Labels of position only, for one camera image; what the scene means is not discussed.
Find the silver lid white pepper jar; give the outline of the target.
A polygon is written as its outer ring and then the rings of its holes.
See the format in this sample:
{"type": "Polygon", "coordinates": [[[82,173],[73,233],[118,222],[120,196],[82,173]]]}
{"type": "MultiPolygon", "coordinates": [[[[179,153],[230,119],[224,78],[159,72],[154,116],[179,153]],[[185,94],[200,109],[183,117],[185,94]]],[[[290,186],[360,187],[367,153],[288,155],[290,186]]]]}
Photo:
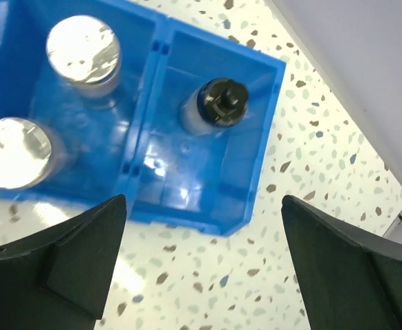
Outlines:
{"type": "Polygon", "coordinates": [[[120,83],[120,42],[100,19],[75,15],[59,21],[45,50],[52,69],[82,97],[106,98],[120,83]]]}

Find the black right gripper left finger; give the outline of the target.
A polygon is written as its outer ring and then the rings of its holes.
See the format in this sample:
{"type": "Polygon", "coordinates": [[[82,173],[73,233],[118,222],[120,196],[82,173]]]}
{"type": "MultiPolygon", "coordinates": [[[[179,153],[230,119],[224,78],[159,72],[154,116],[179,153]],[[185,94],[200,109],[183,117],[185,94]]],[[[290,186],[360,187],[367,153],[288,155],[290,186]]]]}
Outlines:
{"type": "Polygon", "coordinates": [[[103,317],[126,223],[114,196],[0,245],[0,329],[93,329],[103,317]]]}

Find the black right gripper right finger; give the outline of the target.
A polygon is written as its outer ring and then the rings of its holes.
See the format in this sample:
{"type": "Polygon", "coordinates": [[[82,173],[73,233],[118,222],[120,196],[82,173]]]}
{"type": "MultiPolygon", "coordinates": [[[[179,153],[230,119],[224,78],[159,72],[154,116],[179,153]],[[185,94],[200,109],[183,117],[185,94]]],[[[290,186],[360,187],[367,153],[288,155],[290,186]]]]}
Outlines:
{"type": "Polygon", "coordinates": [[[402,244],[292,195],[281,213],[312,329],[402,329],[402,244]]]}

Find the silver lid blue label jar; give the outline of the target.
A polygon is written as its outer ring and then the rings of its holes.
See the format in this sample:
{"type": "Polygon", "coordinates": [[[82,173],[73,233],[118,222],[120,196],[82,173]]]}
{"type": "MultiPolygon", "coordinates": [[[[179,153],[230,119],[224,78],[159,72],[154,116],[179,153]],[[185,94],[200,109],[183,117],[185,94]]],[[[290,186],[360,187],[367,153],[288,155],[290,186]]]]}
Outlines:
{"type": "Polygon", "coordinates": [[[48,126],[26,118],[0,119],[0,189],[33,187],[70,159],[65,143],[48,126]]]}

